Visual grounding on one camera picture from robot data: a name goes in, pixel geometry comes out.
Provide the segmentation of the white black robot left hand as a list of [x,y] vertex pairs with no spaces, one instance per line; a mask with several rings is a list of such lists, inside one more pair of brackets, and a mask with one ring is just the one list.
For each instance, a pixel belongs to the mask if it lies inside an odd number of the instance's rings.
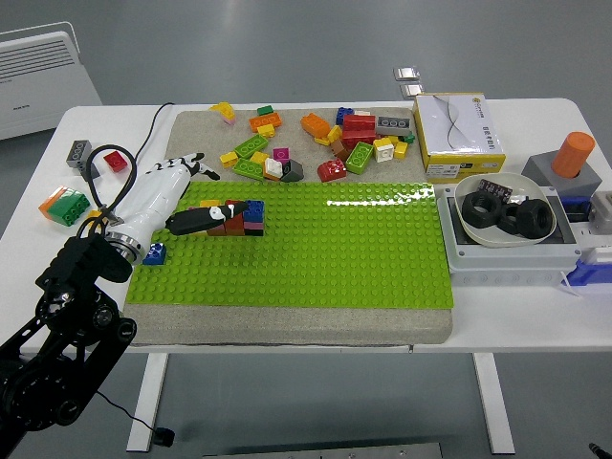
[[203,153],[164,160],[141,175],[118,206],[120,221],[105,239],[128,262],[138,265],[149,252],[152,235],[167,229],[174,235],[210,230],[234,219],[249,208],[244,202],[177,211],[191,178],[204,174],[214,181],[220,176],[203,162]]

